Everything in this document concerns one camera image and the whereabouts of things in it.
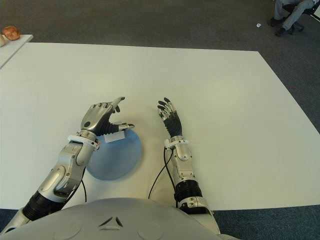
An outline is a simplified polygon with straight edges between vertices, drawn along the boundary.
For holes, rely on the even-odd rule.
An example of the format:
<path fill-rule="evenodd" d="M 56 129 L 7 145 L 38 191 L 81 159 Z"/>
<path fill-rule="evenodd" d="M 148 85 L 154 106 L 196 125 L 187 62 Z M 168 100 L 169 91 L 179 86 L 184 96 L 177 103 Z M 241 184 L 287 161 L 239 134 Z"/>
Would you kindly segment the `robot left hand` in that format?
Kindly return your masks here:
<path fill-rule="evenodd" d="M 80 130 L 91 132 L 98 137 L 133 129 L 135 125 L 131 123 L 110 122 L 111 115 L 120 112 L 118 105 L 124 99 L 124 96 L 120 96 L 113 101 L 91 105 L 81 121 Z"/>

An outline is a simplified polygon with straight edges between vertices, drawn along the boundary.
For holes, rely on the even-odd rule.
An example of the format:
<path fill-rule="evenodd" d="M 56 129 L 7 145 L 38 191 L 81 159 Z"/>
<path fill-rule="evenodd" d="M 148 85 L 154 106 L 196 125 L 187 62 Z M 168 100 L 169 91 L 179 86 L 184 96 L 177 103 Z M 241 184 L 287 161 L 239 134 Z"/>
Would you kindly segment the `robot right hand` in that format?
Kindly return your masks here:
<path fill-rule="evenodd" d="M 157 111 L 171 138 L 183 135 L 183 128 L 178 112 L 167 97 L 164 97 L 163 101 L 158 101 Z"/>

